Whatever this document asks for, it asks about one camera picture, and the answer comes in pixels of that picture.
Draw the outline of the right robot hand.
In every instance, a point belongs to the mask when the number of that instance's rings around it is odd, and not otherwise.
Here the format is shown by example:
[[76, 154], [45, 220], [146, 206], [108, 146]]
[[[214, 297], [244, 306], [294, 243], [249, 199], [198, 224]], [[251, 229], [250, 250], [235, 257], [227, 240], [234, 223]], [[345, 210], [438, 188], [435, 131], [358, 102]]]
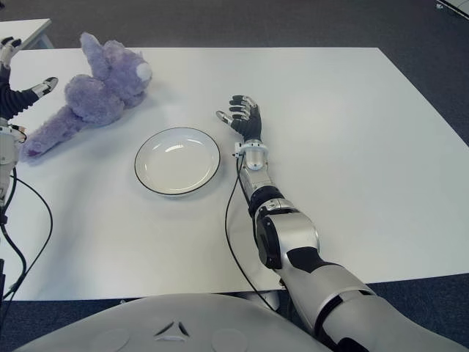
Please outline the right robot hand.
[[240, 134], [244, 141], [262, 140], [262, 119], [258, 104], [249, 96], [233, 95], [229, 111], [217, 111], [216, 117]]

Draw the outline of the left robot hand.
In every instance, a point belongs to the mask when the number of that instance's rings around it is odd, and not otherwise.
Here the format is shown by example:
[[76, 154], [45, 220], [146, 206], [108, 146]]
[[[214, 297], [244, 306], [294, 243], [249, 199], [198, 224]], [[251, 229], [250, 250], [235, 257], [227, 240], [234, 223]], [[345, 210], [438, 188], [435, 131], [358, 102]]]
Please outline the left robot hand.
[[10, 86], [11, 60], [20, 50], [20, 38], [5, 37], [1, 40], [1, 118], [11, 120], [33, 106], [40, 98], [52, 92], [59, 79], [49, 77], [25, 90], [14, 90]]

